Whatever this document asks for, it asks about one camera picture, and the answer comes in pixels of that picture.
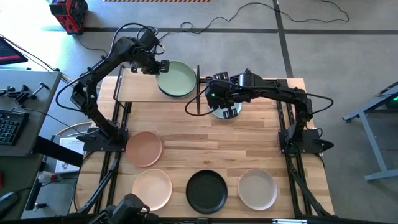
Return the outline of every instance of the pink plate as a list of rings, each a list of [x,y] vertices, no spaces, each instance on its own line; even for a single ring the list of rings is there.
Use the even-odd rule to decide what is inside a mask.
[[[160,138],[149,131],[137,133],[127,142],[126,156],[136,167],[149,167],[154,164],[163,151]]]
[[[172,181],[164,171],[150,169],[137,177],[132,186],[132,193],[148,205],[151,211],[155,211],[169,201],[172,189]]]

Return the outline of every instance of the gray floor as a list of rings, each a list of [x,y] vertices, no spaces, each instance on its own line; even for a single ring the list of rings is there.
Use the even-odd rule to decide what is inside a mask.
[[[32,1],[31,7],[38,7]],[[143,22],[161,28],[179,27],[191,21],[204,27],[216,16],[232,16],[248,0],[212,0],[206,4],[131,3],[88,1],[90,15],[87,27],[118,27],[126,22]],[[272,5],[272,0],[260,1]],[[398,2],[394,0],[334,0],[350,15],[347,24],[334,22],[294,23],[282,16],[285,29],[319,30],[397,30]],[[0,1],[0,21],[13,15],[12,4]],[[57,26],[49,15],[45,1],[40,1],[32,19],[16,19],[0,24],[1,32],[30,50],[47,63],[58,67],[70,77],[77,77],[87,66],[100,58],[101,52],[86,50],[76,39],[63,32],[43,32],[43,26]],[[295,19],[317,17],[344,18],[331,5],[318,0],[279,0],[280,9]],[[243,9],[233,22],[218,21],[212,27],[276,29],[274,11],[261,6]],[[112,33],[86,32],[80,37],[89,47],[109,49]],[[324,137],[335,143],[325,153],[326,176],[335,213],[344,218],[396,223],[398,220],[398,178],[367,183],[364,175],[379,171],[376,159],[360,121],[346,124],[341,117],[370,100],[384,87],[397,81],[398,35],[286,35],[287,48],[294,77],[305,79],[310,93],[325,95],[335,105],[315,115],[315,124],[323,128]],[[263,77],[286,77],[278,34],[205,33],[201,35],[174,34],[162,42],[166,53],[159,59],[180,60],[190,66],[201,65],[202,73],[212,74],[227,70],[242,72],[249,67]],[[62,102],[70,104],[68,94]],[[314,100],[313,107],[326,103]],[[61,110],[52,105],[50,114],[68,124],[86,121],[78,113]],[[42,135],[49,137],[63,129],[61,124],[46,119]],[[398,153],[383,152],[389,167],[396,164]],[[49,162],[48,169],[53,169]],[[49,185],[40,191],[38,202],[46,202],[48,209],[25,212],[24,217],[65,214],[69,207],[70,184]]]

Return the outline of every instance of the wooden table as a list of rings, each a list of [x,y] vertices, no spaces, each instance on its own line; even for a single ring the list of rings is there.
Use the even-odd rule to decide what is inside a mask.
[[[305,90],[302,78],[287,80],[289,86]],[[109,119],[113,113],[115,83],[116,77],[106,77],[99,94],[99,110]],[[277,131],[280,127],[276,101],[258,98],[251,104],[244,103],[239,116],[232,120],[221,120],[213,115],[189,116],[184,112],[184,102],[190,98],[167,98],[154,83],[154,76],[133,75],[129,70],[124,72],[119,99],[133,101],[127,122],[130,136],[139,131],[152,131],[164,142],[165,150],[159,161],[146,169],[164,170],[172,180],[173,192],[167,205],[154,213],[162,217],[294,217],[285,158],[279,152]],[[208,111],[205,99],[201,99],[201,113]],[[196,113],[196,103],[192,103],[189,110]],[[104,153],[96,152],[82,167],[76,191],[79,207],[89,199],[98,185],[103,157]],[[302,157],[308,188],[323,207],[333,213],[321,160],[309,154],[303,154]],[[250,168],[264,169],[276,181],[278,197],[267,210],[251,210],[239,199],[236,187],[239,177]],[[131,193],[135,178],[146,169],[134,167],[122,155],[114,195],[115,205]],[[197,213],[185,197],[189,178],[203,169],[219,173],[228,185],[225,206],[212,215]],[[300,208],[304,212],[302,193],[297,188]],[[107,195],[108,187],[104,191],[103,207]]]

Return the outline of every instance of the beige plate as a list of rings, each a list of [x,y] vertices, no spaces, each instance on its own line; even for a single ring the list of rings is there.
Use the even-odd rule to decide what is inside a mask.
[[[238,194],[249,208],[265,210],[275,203],[278,187],[266,171],[249,169],[239,179]]]
[[[155,211],[169,201],[172,189],[172,181],[164,171],[150,169],[137,177],[132,186],[132,193],[148,205],[151,211]]]

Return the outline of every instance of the wire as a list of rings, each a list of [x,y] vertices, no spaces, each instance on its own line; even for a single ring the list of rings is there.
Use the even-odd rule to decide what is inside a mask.
[[[321,138],[322,135],[323,135],[323,130],[322,130],[322,128],[308,128],[308,126],[307,126],[306,123],[305,123],[305,128],[306,128],[307,130],[320,130],[321,133],[320,133],[320,135],[319,135],[319,138]]]
[[[63,130],[59,131],[59,132],[56,134],[56,136],[58,136],[58,135],[64,133],[65,131],[68,131],[68,130],[71,129],[71,128],[74,128],[74,127],[77,127],[77,126],[80,126],[80,125],[84,125],[84,124],[91,124],[91,123],[92,123],[92,121],[88,121],[88,122],[82,122],[82,123],[78,123],[78,124],[71,125],[71,126],[69,126],[69,127],[67,127],[67,128],[64,128]]]
[[[161,48],[163,49],[163,51],[162,51],[161,53],[157,53],[157,47],[158,47],[158,46],[161,47]],[[162,55],[162,54],[164,54],[164,52],[165,52],[165,49],[164,49],[163,45],[158,44],[158,45],[156,45],[156,46],[154,47],[153,54]]]
[[[61,94],[64,90],[66,90],[68,87],[72,86],[72,84],[74,84],[75,82],[77,82],[77,81],[81,80],[82,78],[88,76],[89,74],[90,74],[90,73],[88,72],[88,73],[86,73],[86,74],[84,74],[84,75],[82,75],[82,76],[80,76],[80,77],[74,79],[73,81],[71,81],[70,83],[68,83],[67,85],[65,85],[63,88],[61,88],[61,90],[57,93],[57,95],[56,95],[56,97],[55,97],[55,103],[56,103],[59,107],[64,108],[64,109],[73,110],[73,111],[77,111],[77,112],[82,112],[81,110],[78,110],[78,109],[75,109],[75,108],[70,108],[70,107],[68,107],[68,106],[63,106],[63,105],[61,105],[61,104],[58,102],[58,98],[59,98],[60,94]]]
[[[54,69],[52,66],[50,66],[49,64],[45,63],[43,60],[39,59],[38,57],[36,57],[34,54],[28,52],[27,50],[23,49],[21,46],[17,45],[16,43],[14,43],[13,41],[9,40],[7,37],[5,37],[4,35],[0,34],[0,36],[5,39],[6,41],[8,41],[10,44],[12,44],[13,46],[17,47],[18,49],[22,50],[25,52],[21,53],[23,56],[27,57],[29,60],[31,60],[32,62],[36,63],[37,65],[40,65],[42,68],[44,68],[44,70],[46,71],[53,71],[53,72],[58,72],[56,69]],[[35,60],[33,60],[32,58],[30,58],[27,54],[31,55],[32,57],[34,57],[35,59],[39,60],[40,62],[42,62],[44,65],[46,65],[49,69],[47,69],[46,67],[44,67],[42,64],[40,64],[39,62],[36,62]],[[65,82],[66,84],[68,84],[72,79],[69,78],[67,75],[62,74],[61,76],[61,81]]]
[[[156,29],[155,32],[154,32],[153,30],[150,29],[150,27],[147,27],[147,26],[145,26],[145,25],[142,25],[142,24],[139,24],[139,23],[136,23],[136,22],[129,22],[129,23],[126,23],[126,24],[124,24],[123,26],[119,27],[119,28],[116,30],[116,32],[114,33],[113,38],[112,38],[112,42],[111,42],[111,48],[110,48],[109,54],[108,54],[108,56],[107,56],[106,58],[109,58],[109,56],[110,56],[110,55],[112,54],[112,52],[113,52],[113,45],[114,45],[114,41],[116,40],[116,36],[119,34],[119,32],[120,32],[123,28],[125,28],[126,26],[129,26],[129,25],[141,26],[141,27],[143,27],[143,28],[145,28],[145,29],[147,29],[147,30],[153,32],[154,34],[157,34],[157,33],[156,33],[156,32],[157,32],[157,29]]]
[[[55,71],[55,69],[53,67],[51,67],[49,64],[45,63],[43,60],[41,60],[40,58],[36,57],[34,54],[28,52],[27,50],[23,49],[21,46],[17,45],[16,43],[14,43],[13,41],[9,40],[7,37],[5,37],[4,35],[0,34],[0,36],[2,38],[4,38],[6,41],[8,41],[10,44],[14,45],[15,47],[17,47],[20,50],[23,50],[24,52],[26,52],[27,54],[33,56],[34,58],[36,58],[37,60],[41,61],[43,64],[45,64],[48,68],[50,68],[51,70]]]
[[[307,96],[313,96],[313,97],[317,97],[317,98],[321,98],[321,99],[325,99],[325,100],[329,100],[330,104],[320,110],[314,111],[312,114],[316,114],[319,112],[322,112],[324,110],[329,109],[331,106],[333,106],[333,104],[335,104],[335,102],[333,101],[332,98],[326,97],[326,96],[320,96],[320,95],[316,95],[316,94],[312,94],[312,93],[298,93],[298,94],[303,94],[303,95],[307,95]]]
[[[236,11],[235,15],[233,15],[230,19],[226,19],[226,18],[224,18],[224,17],[222,17],[222,16],[218,16],[218,17],[214,18],[213,20],[211,20],[211,22],[210,22],[204,29],[202,29],[202,30],[199,31],[199,32],[192,32],[192,30],[195,28],[195,26],[194,26],[191,22],[183,22],[183,23],[180,24],[180,29],[181,29],[180,31],[168,32],[168,33],[166,33],[165,35],[163,35],[161,38],[159,38],[159,40],[162,40],[164,37],[168,36],[169,34],[173,34],[173,33],[189,32],[189,33],[192,33],[192,34],[201,34],[202,32],[206,31],[206,30],[212,25],[212,23],[213,23],[214,21],[216,21],[217,19],[222,19],[222,20],[224,20],[224,21],[226,21],[226,22],[231,22],[231,21],[239,14],[240,10],[242,10],[242,9],[245,8],[246,6],[250,6],[250,5],[261,5],[261,6],[268,7],[269,9],[272,9],[272,10],[274,10],[275,12],[279,12],[279,13],[281,13],[281,14],[287,16],[287,17],[288,17],[291,21],[293,21],[293,22],[308,22],[308,21],[317,21],[317,22],[324,22],[324,23],[336,22],[336,21],[349,22],[349,15],[348,15],[348,13],[347,13],[346,11],[341,10],[341,8],[340,8],[336,3],[333,3],[333,2],[331,2],[331,1],[326,1],[326,0],[321,0],[321,2],[330,3],[330,4],[335,5],[335,6],[339,9],[340,12],[342,12],[342,13],[344,13],[344,14],[346,15],[347,19],[332,19],[332,20],[329,20],[329,21],[324,21],[324,20],[322,20],[322,19],[312,19],[312,18],[310,18],[310,19],[305,19],[305,20],[299,21],[299,20],[293,19],[290,15],[288,15],[288,14],[285,13],[285,12],[282,12],[282,11],[280,11],[280,10],[278,10],[278,9],[274,9],[273,7],[271,7],[271,6],[268,5],[268,4],[264,4],[264,3],[261,3],[261,2],[250,2],[250,3],[247,3],[247,4],[243,5],[243,6],[241,6],[241,7]],[[189,24],[190,27],[189,27],[189,28],[183,28],[184,25],[186,25],[186,24]]]
[[[24,191],[24,190],[33,189],[33,188],[35,188],[35,187],[45,187],[45,186],[47,186],[48,184],[58,183],[58,182],[61,182],[61,181],[63,181],[63,180],[68,180],[68,179],[76,179],[76,178],[62,178],[62,179],[60,179],[60,180],[55,180],[55,181],[53,181],[53,182],[49,182],[49,183],[46,183],[46,184],[43,184],[43,185],[40,185],[40,186],[39,186],[39,185],[36,185],[36,186],[31,186],[31,187],[24,187],[23,189],[19,189],[19,190],[15,191],[15,194],[18,194],[19,192]]]
[[[150,28],[150,29],[152,29],[152,30],[150,30],[151,32],[153,32],[155,35],[157,35],[158,33],[159,33],[159,31],[157,30],[157,28],[156,27],[153,27],[153,26],[147,26],[147,28]],[[139,39],[139,34],[144,30],[144,29],[147,29],[147,28],[145,28],[145,27],[143,27],[143,28],[141,28],[141,29],[139,29],[139,31],[137,32],[137,39]]]
[[[95,49],[95,48],[91,48],[91,47],[87,47],[87,46],[85,46],[82,42],[81,42],[81,40],[80,40],[80,38],[79,38],[79,36],[78,35],[74,35],[76,38],[77,38],[77,40],[79,41],[79,43],[80,43],[80,45],[81,46],[83,46],[85,49],[88,49],[88,50],[96,50],[96,51],[101,51],[101,52],[104,52],[106,55],[108,54],[107,53],[107,51],[106,50],[104,50],[104,49]]]
[[[13,109],[11,109],[11,110],[13,111],[14,109],[17,109],[17,108],[21,108],[21,109],[24,109],[24,110],[29,110],[29,111],[35,111],[35,112],[38,112],[38,113],[42,113],[42,114],[44,114],[44,115],[46,115],[46,116],[49,116],[49,117],[51,117],[52,119],[58,121],[59,123],[61,123],[61,124],[65,125],[65,126],[67,126],[68,128],[73,128],[73,129],[74,129],[75,131],[77,131],[79,134],[83,135],[83,134],[82,134],[81,132],[79,132],[79,130],[77,130],[76,128],[71,127],[71,126],[65,124],[64,122],[58,120],[57,118],[54,118],[53,116],[51,116],[51,115],[49,115],[49,114],[47,114],[47,113],[44,113],[44,112],[41,112],[41,111],[37,111],[37,110],[33,110],[33,109],[30,109],[30,108],[26,108],[26,107],[16,107],[16,108],[13,108]]]
[[[204,92],[208,89],[208,87],[209,87],[209,86],[206,86],[206,88],[205,88],[204,90],[202,90],[199,94],[197,94],[195,97],[193,97],[192,100],[190,100],[190,101],[185,105],[185,112],[186,112],[187,114],[189,114],[189,115],[191,115],[191,116],[206,116],[206,115],[211,114],[212,112],[214,112],[214,111],[216,111],[216,110],[218,109],[218,108],[214,108],[213,110],[211,110],[211,111],[209,111],[209,112],[207,112],[207,113],[204,113],[204,114],[193,114],[193,113],[191,113],[191,112],[188,111],[188,106],[189,106],[189,104],[191,104],[196,98],[200,97],[200,95],[202,95],[202,93],[204,93]]]
[[[323,168],[325,168],[325,161],[323,161],[322,156],[318,153],[315,153],[315,155],[322,161]]]
[[[77,176],[80,175],[80,171],[81,171],[81,168],[83,167],[84,162],[86,161],[86,159],[87,159],[90,155],[92,155],[92,153],[94,153],[94,152],[93,152],[93,151],[87,152],[87,155],[86,155],[86,156],[83,158],[83,160],[81,161],[81,166],[80,166],[80,168],[79,168],[79,172],[77,173]],[[78,211],[78,208],[77,208],[77,205],[76,205],[76,200],[75,200],[76,188],[77,188],[77,180],[75,181],[75,183],[74,183],[73,186],[72,186],[72,198],[71,198],[71,202],[70,202],[70,206],[69,206],[69,211],[70,211],[70,207],[71,207],[71,205],[72,205],[72,201],[73,201],[73,206],[75,207],[75,211],[76,211],[76,212]]]

